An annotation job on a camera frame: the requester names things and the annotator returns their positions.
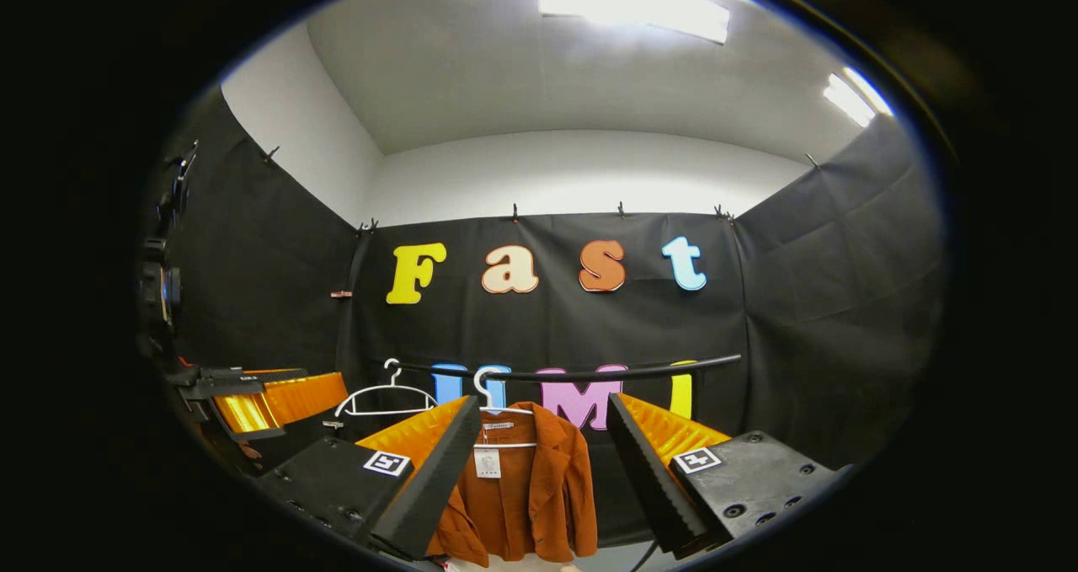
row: white clothes hanger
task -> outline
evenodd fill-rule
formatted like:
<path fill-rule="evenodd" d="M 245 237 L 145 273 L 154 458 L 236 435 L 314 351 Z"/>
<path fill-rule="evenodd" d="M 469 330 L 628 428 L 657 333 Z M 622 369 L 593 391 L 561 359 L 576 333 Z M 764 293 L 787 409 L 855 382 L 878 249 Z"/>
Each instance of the white clothes hanger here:
<path fill-rule="evenodd" d="M 531 410 L 517 410 L 516 408 L 496 408 L 494 407 L 494 396 L 487 389 L 483 388 L 483 377 L 488 373 L 497 373 L 496 368 L 481 368 L 475 373 L 473 382 L 475 383 L 475 389 L 486 395 L 486 406 L 482 406 L 480 410 L 486 411 L 512 411 L 515 415 L 527 415 L 534 417 L 535 415 Z M 535 448 L 538 444 L 475 444 L 474 448 Z"/>
<path fill-rule="evenodd" d="M 382 365 L 382 367 L 385 368 L 385 369 L 389 369 L 389 364 L 392 364 L 392 362 L 396 362 L 396 364 L 400 364 L 400 361 L 397 361 L 393 358 L 388 358 L 388 360 L 386 360 L 385 364 Z M 365 389 L 359 389 L 359 391 L 354 392 L 349 396 L 346 396 L 346 399 L 344 400 L 344 402 L 341 402 L 340 406 L 337 406 L 337 409 L 333 413 L 334 417 L 340 417 L 341 410 L 344 410 L 344 407 L 349 402 L 351 403 L 351 409 L 350 410 L 344 410 L 344 414 L 348 415 L 349 417 L 378 417 L 378 416 L 384 416 L 384 415 L 415 415 L 415 414 L 418 414 L 419 411 L 427 411 L 427 410 L 433 408 L 434 406 L 437 406 L 438 400 L 434 400 L 433 396 L 431 396 L 427 391 L 423 391 L 423 389 L 416 389 L 415 387 L 404 387 L 404 385 L 397 385 L 397 377 L 399 377 L 401 375 L 401 372 L 402 372 L 401 368 L 398 367 L 397 368 L 397 373 L 393 373 L 393 376 L 390 377 L 389 385 L 377 385 L 376 387 L 367 387 Z M 356 396 L 359 395 L 359 394 L 361 394 L 362 392 L 377 391 L 377 389 L 403 389 L 403 391 L 420 392 L 427 399 L 424 402 L 424 404 L 427 404 L 427 407 L 426 408 L 418 408 L 418 409 L 415 409 L 415 410 L 379 410 L 379 411 L 358 411 L 358 410 L 356 410 Z"/>

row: black cable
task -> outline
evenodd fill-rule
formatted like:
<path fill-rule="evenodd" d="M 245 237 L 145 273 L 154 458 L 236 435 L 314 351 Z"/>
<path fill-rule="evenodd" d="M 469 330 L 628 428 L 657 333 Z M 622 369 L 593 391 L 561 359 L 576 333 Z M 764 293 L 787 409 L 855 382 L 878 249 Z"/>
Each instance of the black cable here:
<path fill-rule="evenodd" d="M 640 558 L 640 561 L 636 561 L 636 566 L 634 566 L 633 569 L 630 570 L 628 572 L 636 572 L 637 570 L 639 570 L 640 567 L 644 566 L 644 562 L 646 562 L 648 558 L 651 557 L 651 554 L 655 553 L 655 547 L 658 546 L 659 546 L 659 541 L 651 541 L 651 546 L 648 547 L 648 550 L 644 552 L 644 557 Z"/>
<path fill-rule="evenodd" d="M 728 365 L 734 364 L 734 362 L 741 361 L 741 354 L 728 354 L 724 358 L 714 358 L 714 360 L 704 361 L 693 361 L 692 364 L 681 364 L 681 365 L 662 365 L 657 368 L 636 368 L 636 369 L 623 369 L 620 373 L 610 373 L 610 375 L 599 375 L 599 377 L 609 377 L 609 380 L 634 380 L 634 379 L 645 379 L 645 377 L 669 377 L 677 375 L 687 375 L 687 373 L 692 373 L 693 369 L 701 368 L 713 368 L 717 365 Z M 448 368 L 434 368 L 431 365 L 416 365 L 406 364 L 403 361 L 390 362 L 389 365 L 393 365 L 397 368 L 412 369 L 412 372 L 417 373 L 430 373 L 430 375 L 442 375 L 451 377 L 474 377 L 475 373 L 470 369 L 448 369 Z M 541 373 L 493 373 L 489 380 L 505 380 L 506 382 L 511 382 L 512 380 L 520 380 L 520 382 L 589 382 L 589 380 L 594 380 L 592 377 L 585 379 L 578 373 L 572 375 L 561 375 L 561 373 L 550 373 L 549 375 L 541 375 Z"/>

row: hanger hook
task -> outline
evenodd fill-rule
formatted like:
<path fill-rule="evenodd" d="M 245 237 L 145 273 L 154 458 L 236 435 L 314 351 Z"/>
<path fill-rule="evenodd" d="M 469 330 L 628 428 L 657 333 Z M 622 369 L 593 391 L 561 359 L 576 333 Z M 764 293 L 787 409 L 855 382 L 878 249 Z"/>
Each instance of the hanger hook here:
<path fill-rule="evenodd" d="M 487 391 L 487 389 L 483 388 L 483 377 L 489 375 L 489 373 L 497 372 L 497 368 L 480 368 L 475 373 L 475 377 L 473 379 L 473 382 L 475 383 L 475 391 L 482 392 L 483 395 L 486 395 L 486 407 L 488 408 L 494 407 L 494 396 L 490 395 L 490 392 Z"/>
<path fill-rule="evenodd" d="M 389 379 L 390 387 L 397 387 L 397 377 L 401 376 L 401 369 L 404 369 L 404 368 L 401 368 L 401 362 L 397 358 L 388 358 L 388 360 L 386 360 L 385 364 L 382 364 L 382 368 L 383 369 L 389 369 L 389 364 L 397 364 L 397 372 L 393 373 L 393 376 L 390 377 L 390 379 Z"/>

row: white wall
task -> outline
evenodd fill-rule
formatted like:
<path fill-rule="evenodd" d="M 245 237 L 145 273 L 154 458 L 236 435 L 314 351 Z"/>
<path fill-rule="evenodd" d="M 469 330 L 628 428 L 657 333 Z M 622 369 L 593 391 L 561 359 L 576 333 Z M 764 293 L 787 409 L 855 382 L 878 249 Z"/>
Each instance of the white wall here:
<path fill-rule="evenodd" d="M 367 197 L 378 226 L 479 215 L 686 211 L 733 214 L 808 169 L 721 142 L 612 130 L 525 131 L 387 155 Z"/>
<path fill-rule="evenodd" d="M 327 74 L 301 23 L 221 85 L 240 126 L 330 210 L 359 227 L 382 151 Z"/>

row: yellow letter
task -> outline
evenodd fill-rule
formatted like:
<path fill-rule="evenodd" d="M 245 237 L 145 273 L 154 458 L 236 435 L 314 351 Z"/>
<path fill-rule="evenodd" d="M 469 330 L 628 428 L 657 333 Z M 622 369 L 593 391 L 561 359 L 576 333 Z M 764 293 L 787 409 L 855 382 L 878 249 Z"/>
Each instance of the yellow letter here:
<path fill-rule="evenodd" d="M 503 257 L 505 265 L 496 265 Z M 486 254 L 486 264 L 493 265 L 483 273 L 483 289 L 489 293 L 531 292 L 539 284 L 535 276 L 535 260 L 531 250 L 523 246 L 502 246 Z"/>
<path fill-rule="evenodd" d="M 696 360 L 678 361 L 677 364 L 695 364 Z M 671 411 L 679 417 L 692 419 L 692 375 L 671 377 Z"/>
<path fill-rule="evenodd" d="M 397 256 L 397 273 L 393 274 L 393 289 L 387 293 L 386 303 L 419 303 L 415 281 L 419 280 L 420 288 L 430 284 L 431 277 L 434 277 L 434 262 L 445 261 L 445 246 L 400 246 L 393 250 L 393 256 Z"/>

